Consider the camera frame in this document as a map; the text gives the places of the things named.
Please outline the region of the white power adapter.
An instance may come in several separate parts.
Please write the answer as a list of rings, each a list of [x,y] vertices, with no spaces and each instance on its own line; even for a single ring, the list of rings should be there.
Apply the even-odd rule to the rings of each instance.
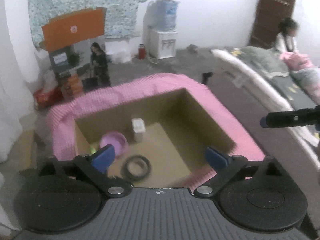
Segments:
[[[146,131],[144,120],[142,118],[133,118],[131,122],[135,142],[142,142]]]

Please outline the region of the purple plastic bowl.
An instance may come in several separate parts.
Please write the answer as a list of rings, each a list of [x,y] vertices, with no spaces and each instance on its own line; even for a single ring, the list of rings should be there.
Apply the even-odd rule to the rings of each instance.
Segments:
[[[112,145],[116,154],[116,159],[124,155],[128,148],[127,139],[120,132],[108,132],[102,136],[99,142],[100,148],[106,145]]]

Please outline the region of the black tape roll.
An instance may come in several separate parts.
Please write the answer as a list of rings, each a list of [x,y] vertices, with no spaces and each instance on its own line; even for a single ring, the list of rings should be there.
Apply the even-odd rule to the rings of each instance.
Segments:
[[[129,181],[141,181],[151,174],[150,161],[142,155],[133,155],[126,159],[122,166],[122,175]]]

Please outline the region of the bed with grey blanket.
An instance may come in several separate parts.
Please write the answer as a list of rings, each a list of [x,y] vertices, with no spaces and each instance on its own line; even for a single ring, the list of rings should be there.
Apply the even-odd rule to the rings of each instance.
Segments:
[[[296,83],[279,55],[259,47],[212,49],[221,70],[237,88],[250,92],[269,111],[291,111],[316,107]]]

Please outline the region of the pink checkered tablecloth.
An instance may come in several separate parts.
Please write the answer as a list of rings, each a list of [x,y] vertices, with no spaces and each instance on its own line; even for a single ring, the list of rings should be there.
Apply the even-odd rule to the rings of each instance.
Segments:
[[[128,148],[107,174],[123,177],[126,159],[142,155],[150,161],[151,173],[137,187],[198,187],[215,175],[204,157],[207,147],[264,159],[229,110],[205,85],[185,75],[156,74],[95,90],[55,106],[47,120],[59,160],[89,154],[107,133],[123,134]]]

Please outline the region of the brown cardboard box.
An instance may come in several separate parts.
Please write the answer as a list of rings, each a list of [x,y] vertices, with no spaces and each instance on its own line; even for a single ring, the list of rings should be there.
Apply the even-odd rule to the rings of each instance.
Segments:
[[[145,122],[142,142],[133,138],[133,118]],[[196,187],[213,176],[204,158],[207,147],[230,153],[235,142],[210,114],[209,108],[186,89],[133,100],[75,120],[75,149],[78,155],[108,132],[120,132],[129,146],[107,171],[122,177],[122,166],[132,155],[145,156],[151,163],[148,178],[137,187]]]

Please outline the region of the seated person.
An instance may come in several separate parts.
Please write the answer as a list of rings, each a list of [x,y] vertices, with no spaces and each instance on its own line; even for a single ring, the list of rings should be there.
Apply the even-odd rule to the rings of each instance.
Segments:
[[[296,36],[298,28],[299,25],[295,20],[292,18],[284,18],[279,23],[279,33],[273,43],[273,51],[278,54],[287,52],[297,53]]]

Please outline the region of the white curtain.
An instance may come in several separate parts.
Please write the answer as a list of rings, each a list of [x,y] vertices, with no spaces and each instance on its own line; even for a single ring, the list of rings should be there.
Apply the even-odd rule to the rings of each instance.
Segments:
[[[1,162],[23,132],[20,119],[33,111],[33,96],[18,66],[9,36],[5,0],[1,0]]]

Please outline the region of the brown wooden door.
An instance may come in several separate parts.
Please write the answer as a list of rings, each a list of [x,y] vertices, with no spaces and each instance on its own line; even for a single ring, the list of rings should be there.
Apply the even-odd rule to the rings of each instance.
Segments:
[[[248,45],[270,49],[279,33],[279,23],[291,17],[296,0],[258,0]]]

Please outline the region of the orange Philips box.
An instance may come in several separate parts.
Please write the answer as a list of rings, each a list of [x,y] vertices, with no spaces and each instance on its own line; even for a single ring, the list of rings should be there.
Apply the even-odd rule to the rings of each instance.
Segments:
[[[41,27],[43,39],[39,46],[49,53],[59,85],[70,76],[71,70],[88,64],[83,52],[74,46],[103,36],[105,15],[106,9],[103,7],[88,8],[51,18]]]

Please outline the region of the water dispenser with bottle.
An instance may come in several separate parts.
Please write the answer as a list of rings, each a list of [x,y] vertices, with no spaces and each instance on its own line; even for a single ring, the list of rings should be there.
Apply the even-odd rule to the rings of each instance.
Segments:
[[[148,26],[148,49],[151,56],[158,60],[176,55],[178,5],[175,0],[155,0],[151,4],[152,21]]]

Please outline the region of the blue patterned wall cloth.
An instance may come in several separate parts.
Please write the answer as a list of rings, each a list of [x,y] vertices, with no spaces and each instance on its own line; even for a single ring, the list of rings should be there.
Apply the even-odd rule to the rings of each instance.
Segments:
[[[31,39],[35,47],[44,40],[42,27],[51,18],[84,9],[106,9],[106,38],[131,38],[135,35],[137,11],[146,0],[28,0]]]

